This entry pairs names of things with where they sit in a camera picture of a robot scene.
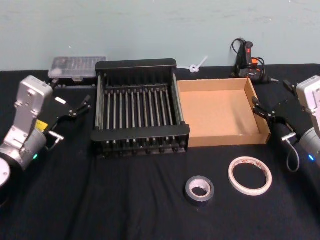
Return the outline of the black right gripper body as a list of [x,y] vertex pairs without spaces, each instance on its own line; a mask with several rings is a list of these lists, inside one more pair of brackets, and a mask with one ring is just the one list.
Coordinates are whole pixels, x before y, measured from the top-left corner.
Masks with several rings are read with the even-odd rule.
[[272,111],[275,112],[277,122],[295,132],[299,141],[313,127],[310,115],[303,110],[299,100],[296,98],[279,102]]

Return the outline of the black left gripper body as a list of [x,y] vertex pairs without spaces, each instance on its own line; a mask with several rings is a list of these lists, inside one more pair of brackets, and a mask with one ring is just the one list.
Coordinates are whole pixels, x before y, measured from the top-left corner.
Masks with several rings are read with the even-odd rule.
[[53,96],[37,117],[33,135],[48,135],[63,121],[75,119],[76,110],[66,100]]

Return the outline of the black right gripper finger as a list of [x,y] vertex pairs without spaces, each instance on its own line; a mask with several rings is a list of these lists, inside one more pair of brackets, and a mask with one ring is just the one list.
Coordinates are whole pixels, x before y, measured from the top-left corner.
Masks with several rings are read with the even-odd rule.
[[283,86],[285,87],[286,90],[288,90],[291,94],[296,94],[296,85],[292,84],[288,80],[283,80]]
[[267,122],[272,122],[276,118],[276,114],[274,111],[269,112],[267,109],[261,104],[257,97],[253,96],[252,100],[252,111],[255,115],[265,119]]

